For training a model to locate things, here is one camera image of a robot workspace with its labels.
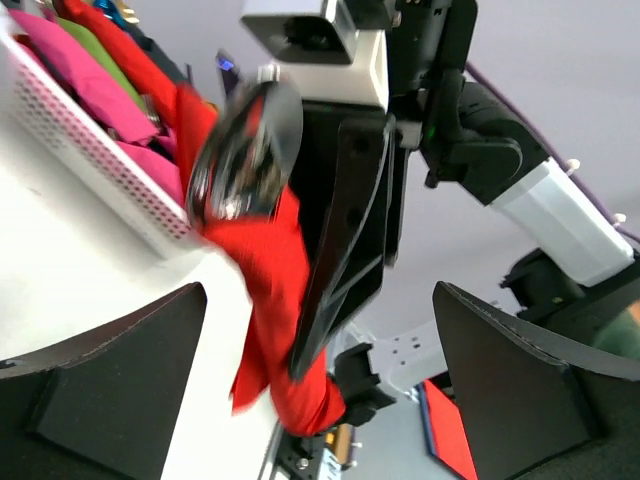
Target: pink cushion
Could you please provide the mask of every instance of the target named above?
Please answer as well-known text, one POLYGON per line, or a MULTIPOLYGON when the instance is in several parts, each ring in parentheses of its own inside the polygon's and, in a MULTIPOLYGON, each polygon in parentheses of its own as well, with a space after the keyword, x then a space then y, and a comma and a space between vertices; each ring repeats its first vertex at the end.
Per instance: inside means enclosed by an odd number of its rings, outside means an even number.
POLYGON ((40 54, 69 82, 88 113, 127 143, 146 144, 158 133, 131 97, 62 27, 19 10, 9 12, 40 54))
POLYGON ((184 195, 180 186, 178 167, 148 148, 122 142, 116 143, 178 205, 183 206, 184 195))

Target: metal bolt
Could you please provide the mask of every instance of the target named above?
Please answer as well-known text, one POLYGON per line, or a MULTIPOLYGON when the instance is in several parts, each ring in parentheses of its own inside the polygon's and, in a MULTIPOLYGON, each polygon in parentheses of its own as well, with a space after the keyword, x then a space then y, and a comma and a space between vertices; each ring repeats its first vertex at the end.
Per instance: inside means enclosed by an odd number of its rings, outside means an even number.
POLYGON ((309 466, 309 460, 307 460, 306 458, 299 458, 298 461, 296 462, 296 468, 298 470, 304 470, 309 466))
POLYGON ((393 28, 398 28, 402 23, 402 12, 396 12, 391 19, 391 26, 393 28))

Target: white table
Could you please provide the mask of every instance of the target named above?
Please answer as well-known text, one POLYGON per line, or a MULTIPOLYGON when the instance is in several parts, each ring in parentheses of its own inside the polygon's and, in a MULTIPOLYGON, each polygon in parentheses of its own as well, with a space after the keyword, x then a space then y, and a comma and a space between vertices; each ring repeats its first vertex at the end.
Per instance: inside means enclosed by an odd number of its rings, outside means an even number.
POLYGON ((201 282, 206 317, 162 478, 256 479, 276 417, 268 395, 231 416, 251 310, 235 266, 214 249, 160 261, 10 119, 0 120, 0 195, 0 359, 201 282))

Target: red cloth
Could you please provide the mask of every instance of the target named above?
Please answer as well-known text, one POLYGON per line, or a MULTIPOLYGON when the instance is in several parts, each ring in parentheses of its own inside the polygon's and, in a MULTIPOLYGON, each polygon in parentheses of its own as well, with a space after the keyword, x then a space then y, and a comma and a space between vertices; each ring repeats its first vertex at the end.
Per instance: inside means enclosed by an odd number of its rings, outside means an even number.
POLYGON ((83 0, 60 0, 61 17, 82 25, 100 41, 140 94, 149 94, 166 124, 175 128, 176 86, 126 32, 83 0))
MULTIPOLYGON (((176 100, 176 163, 186 191, 193 162, 217 113, 188 86, 178 87, 176 100)), ((310 436, 336 423, 345 404, 327 376, 324 350, 301 382, 294 383, 289 377, 288 357, 309 276, 298 206, 298 199, 287 188, 274 219, 220 221, 201 233, 238 264, 253 300, 231 392, 234 411, 251 406, 271 386, 283 426, 292 434, 310 436)))

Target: white plastic basket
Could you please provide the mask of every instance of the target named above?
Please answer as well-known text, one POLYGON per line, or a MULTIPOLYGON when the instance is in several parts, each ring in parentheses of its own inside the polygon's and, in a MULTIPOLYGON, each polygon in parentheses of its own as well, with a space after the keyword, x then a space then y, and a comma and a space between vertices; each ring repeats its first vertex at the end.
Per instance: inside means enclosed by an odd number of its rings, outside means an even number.
POLYGON ((6 11, 0 17, 4 109, 160 256, 195 248, 184 210, 22 49, 6 11))

